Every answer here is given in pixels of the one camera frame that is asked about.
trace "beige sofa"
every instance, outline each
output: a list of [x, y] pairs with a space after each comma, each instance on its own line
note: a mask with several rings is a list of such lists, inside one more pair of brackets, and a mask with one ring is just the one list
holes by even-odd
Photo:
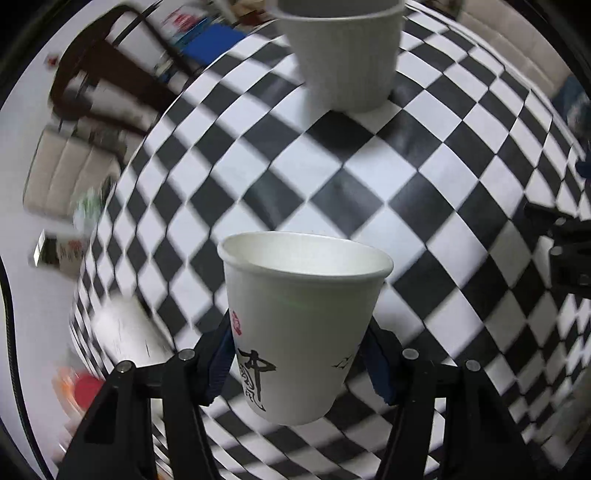
[[502, 0], [465, 0], [458, 21], [486, 40], [550, 98], [570, 74], [548, 41]]

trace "red logo on cup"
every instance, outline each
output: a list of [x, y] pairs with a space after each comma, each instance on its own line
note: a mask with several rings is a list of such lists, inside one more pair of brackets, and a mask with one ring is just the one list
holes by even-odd
[[234, 310], [232, 311], [232, 326], [238, 335], [242, 335], [242, 331], [240, 330], [240, 320], [238, 320], [238, 315], [236, 315]]

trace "black and white checkered surface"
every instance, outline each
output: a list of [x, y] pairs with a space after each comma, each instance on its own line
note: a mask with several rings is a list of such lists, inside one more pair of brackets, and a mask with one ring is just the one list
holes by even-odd
[[[548, 238], [526, 199], [591, 218], [580, 151], [548, 100], [455, 24], [407, 11], [392, 95], [363, 114], [307, 96], [273, 24], [222, 56], [176, 100], [119, 181], [99, 222], [71, 322], [91, 371], [112, 363], [90, 330], [101, 301], [141, 296], [176, 347], [227, 308], [216, 244], [282, 230], [354, 239], [394, 259], [375, 309], [405, 346], [449, 364], [478, 360], [529, 441], [591, 356], [591, 304], [548, 287]], [[373, 478], [393, 411], [354, 364], [326, 417], [259, 418], [235, 366], [204, 408], [226, 479]], [[437, 475], [444, 401], [426, 475]], [[164, 428], [154, 426], [162, 462]]]

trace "gray cup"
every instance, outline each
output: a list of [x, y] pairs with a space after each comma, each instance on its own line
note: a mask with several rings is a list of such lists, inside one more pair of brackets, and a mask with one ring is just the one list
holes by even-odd
[[267, 0], [312, 95], [340, 111], [379, 107], [392, 90], [404, 0]]

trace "cup rim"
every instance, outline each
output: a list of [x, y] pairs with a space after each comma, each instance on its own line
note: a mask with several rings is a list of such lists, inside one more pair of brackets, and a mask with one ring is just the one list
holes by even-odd
[[365, 15], [353, 15], [350, 17], [301, 17], [299, 15], [293, 15], [284, 12], [279, 8], [278, 0], [267, 0], [265, 10], [270, 13], [273, 17], [279, 20], [296, 20], [300, 22], [343, 22], [347, 20], [371, 20], [374, 18], [389, 17], [391, 15], [404, 12], [406, 6], [405, 0], [400, 0], [398, 5], [387, 8], [386, 10], [380, 10]]
[[[379, 270], [370, 271], [367, 273], [361, 274], [348, 274], [348, 275], [323, 275], [323, 274], [308, 274], [308, 273], [300, 273], [300, 272], [291, 272], [286, 270], [279, 270], [276, 268], [270, 267], [263, 267], [261, 265], [255, 265], [251, 262], [245, 261], [241, 258], [238, 258], [235, 255], [232, 255], [226, 248], [225, 244], [240, 236], [263, 236], [263, 235], [277, 235], [277, 236], [303, 236], [309, 238], [327, 238], [335, 242], [343, 242], [347, 244], [354, 244], [356, 248], [366, 249], [368, 251], [376, 252], [380, 255], [384, 260], [384, 267], [380, 268]], [[370, 247], [369, 245], [362, 244], [360, 242], [355, 242], [353, 240], [348, 240], [345, 238], [337, 238], [328, 235], [315, 235], [312, 233], [298, 233], [298, 232], [275, 232], [275, 231], [267, 231], [267, 232], [245, 232], [245, 233], [237, 233], [235, 235], [229, 235], [225, 239], [217, 245], [217, 254], [220, 256], [224, 263], [231, 265], [232, 267], [236, 268], [237, 270], [254, 273], [254, 274], [265, 274], [266, 276], [275, 277], [275, 278], [283, 278], [288, 280], [295, 280], [295, 281], [317, 281], [321, 283], [357, 283], [360, 281], [365, 280], [373, 280], [378, 278], [386, 278], [388, 275], [392, 273], [394, 269], [394, 262], [392, 258], [385, 252], [381, 251], [379, 248]]]

